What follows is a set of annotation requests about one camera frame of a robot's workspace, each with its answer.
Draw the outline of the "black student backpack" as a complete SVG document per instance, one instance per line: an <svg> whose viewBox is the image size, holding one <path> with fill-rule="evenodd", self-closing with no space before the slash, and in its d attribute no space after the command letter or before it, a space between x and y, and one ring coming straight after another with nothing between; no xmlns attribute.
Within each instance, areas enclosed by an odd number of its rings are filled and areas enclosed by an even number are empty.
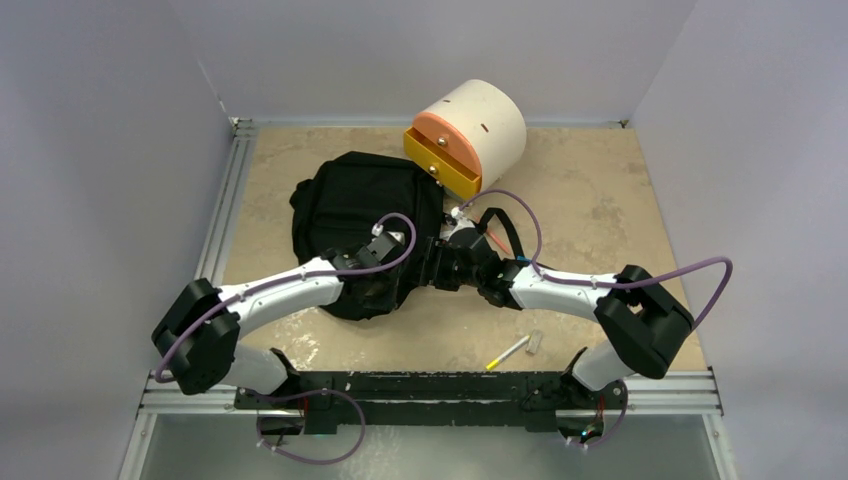
<svg viewBox="0 0 848 480"><path fill-rule="evenodd" d="M428 237L445 239L455 230L443 212L444 190L409 160L351 151L323 163L315 176L300 182L291 195L293 251L306 263L327 250L367 243L371 230L381 221L387 230L416 231L410 256L400 265L397 309L417 287L409 282L409 264ZM474 221L477 231L505 259L525 259L517 230L501 208L487 208ZM510 247L506 256L486 236L491 230ZM344 320L359 321L390 312L339 312L337 301L325 311Z"/></svg>

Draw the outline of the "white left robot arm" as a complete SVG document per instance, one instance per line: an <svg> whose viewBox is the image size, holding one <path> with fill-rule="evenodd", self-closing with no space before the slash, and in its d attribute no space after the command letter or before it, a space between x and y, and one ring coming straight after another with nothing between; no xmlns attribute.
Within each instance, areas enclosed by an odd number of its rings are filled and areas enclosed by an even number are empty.
<svg viewBox="0 0 848 480"><path fill-rule="evenodd" d="M161 355L158 383L176 383L186 395L225 384L259 392L272 408L297 399L298 382L287 361L243 338L285 316L337 301L357 283L370 283L402 264L415 239L382 233L359 247L330 249L306 263L264 279L221 287L206 278L189 282L151 334Z"/></svg>

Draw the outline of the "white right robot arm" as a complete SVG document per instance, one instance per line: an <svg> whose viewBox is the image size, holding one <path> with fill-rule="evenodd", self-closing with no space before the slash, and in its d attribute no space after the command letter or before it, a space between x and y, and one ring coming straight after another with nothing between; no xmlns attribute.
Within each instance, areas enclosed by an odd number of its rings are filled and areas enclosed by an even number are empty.
<svg viewBox="0 0 848 480"><path fill-rule="evenodd" d="M577 354L561 381L564 399L576 407L633 374L663 378L695 327L691 313L639 266L595 276L537 267L500 257L475 227L429 238L419 283L445 291L469 286L495 307L597 323L605 341Z"/></svg>

